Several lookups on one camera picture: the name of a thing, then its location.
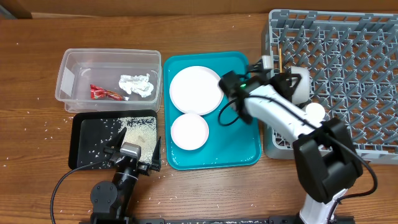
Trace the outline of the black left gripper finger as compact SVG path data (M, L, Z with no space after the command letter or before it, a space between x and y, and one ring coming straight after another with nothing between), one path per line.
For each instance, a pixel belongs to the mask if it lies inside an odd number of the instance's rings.
M119 152L126 135L127 128L123 128L115 137L112 137L104 147L104 153L113 154Z
M157 143L155 145L153 154L152 154L152 160L151 160L151 167L150 169L156 172L159 172L161 170L161 141L162 138L158 138Z

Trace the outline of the grey bowl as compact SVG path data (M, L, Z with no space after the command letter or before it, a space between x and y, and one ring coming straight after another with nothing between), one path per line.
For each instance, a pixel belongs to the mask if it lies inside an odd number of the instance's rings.
M305 67L291 67L291 74L299 74L301 80L292 95L292 103L299 105L310 99L310 72Z

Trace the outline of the pile of rice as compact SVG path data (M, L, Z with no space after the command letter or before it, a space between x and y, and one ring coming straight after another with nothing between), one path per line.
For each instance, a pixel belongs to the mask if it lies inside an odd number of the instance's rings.
M94 137L89 137L89 140L93 140L93 143L88 144L89 154L99 157L104 144L123 128L127 128L123 143L129 142L140 146L140 161L148 164L151 162L157 143L157 123L153 116L94 119L89 120L88 125L99 131Z

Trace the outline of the wooden chopstick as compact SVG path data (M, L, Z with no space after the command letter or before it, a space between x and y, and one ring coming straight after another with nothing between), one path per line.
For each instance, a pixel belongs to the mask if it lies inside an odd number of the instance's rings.
M283 72L283 66L282 66L282 49L278 49L278 54L279 54L279 73Z

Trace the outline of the red snack wrapper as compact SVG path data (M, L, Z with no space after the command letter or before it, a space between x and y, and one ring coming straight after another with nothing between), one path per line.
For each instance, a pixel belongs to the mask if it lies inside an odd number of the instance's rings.
M110 98L116 101L128 101L128 96L122 96L114 91L105 90L96 85L90 85L90 96L92 100L102 99L102 98Z

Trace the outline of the white tissue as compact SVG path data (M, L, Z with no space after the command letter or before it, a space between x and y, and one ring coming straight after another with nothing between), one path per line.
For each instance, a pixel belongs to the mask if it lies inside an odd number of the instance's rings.
M128 95L136 93L142 98L146 98L152 94L154 86L149 82L150 75L121 75L119 79L119 87Z

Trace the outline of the large white plate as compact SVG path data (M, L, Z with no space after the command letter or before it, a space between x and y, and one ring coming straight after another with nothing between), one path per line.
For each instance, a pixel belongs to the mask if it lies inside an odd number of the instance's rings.
M220 76L204 66L179 71L171 81L169 95L173 105L183 113L206 115L220 105L224 93L218 86Z

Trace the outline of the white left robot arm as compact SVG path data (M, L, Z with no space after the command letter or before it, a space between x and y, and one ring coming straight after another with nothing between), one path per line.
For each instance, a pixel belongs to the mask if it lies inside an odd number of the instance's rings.
M140 161L142 149L139 145L125 142L126 128L113 137L104 147L116 172L111 181L101 181L91 190L93 213L90 223L136 223L126 215L134 186L140 175L149 176L160 171L161 139L158 139L150 162Z

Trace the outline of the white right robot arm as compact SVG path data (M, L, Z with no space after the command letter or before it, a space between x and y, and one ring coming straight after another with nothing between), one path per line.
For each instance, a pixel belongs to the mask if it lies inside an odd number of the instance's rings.
M298 179L307 193L297 223L331 223L337 204L363 174L362 161L344 122L312 120L291 102L301 81L298 75L243 80L230 71L218 85L238 118L247 124L259 119L291 143Z

